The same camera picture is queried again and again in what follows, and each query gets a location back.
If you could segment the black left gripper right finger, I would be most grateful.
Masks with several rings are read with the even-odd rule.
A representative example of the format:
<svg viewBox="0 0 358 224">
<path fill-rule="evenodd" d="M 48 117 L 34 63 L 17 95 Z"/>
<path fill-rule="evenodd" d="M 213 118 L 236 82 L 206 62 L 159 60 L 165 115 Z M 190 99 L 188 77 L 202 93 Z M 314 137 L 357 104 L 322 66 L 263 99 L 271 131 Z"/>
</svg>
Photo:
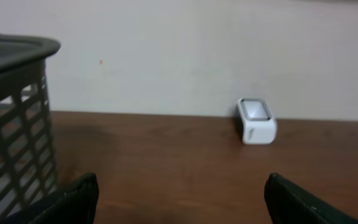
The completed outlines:
<svg viewBox="0 0 358 224">
<path fill-rule="evenodd" d="M 326 203 L 278 173 L 271 173 L 264 199 L 273 223 L 357 224 L 348 214 Z"/>
</svg>

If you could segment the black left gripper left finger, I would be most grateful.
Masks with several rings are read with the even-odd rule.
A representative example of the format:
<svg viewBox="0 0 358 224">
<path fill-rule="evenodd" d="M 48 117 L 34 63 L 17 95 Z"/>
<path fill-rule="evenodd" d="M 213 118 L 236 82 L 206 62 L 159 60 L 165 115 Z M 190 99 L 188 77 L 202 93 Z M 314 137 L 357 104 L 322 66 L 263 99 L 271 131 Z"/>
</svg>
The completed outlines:
<svg viewBox="0 0 358 224">
<path fill-rule="evenodd" d="M 87 173 L 2 224 L 93 224 L 99 198 L 96 174 Z"/>
</svg>

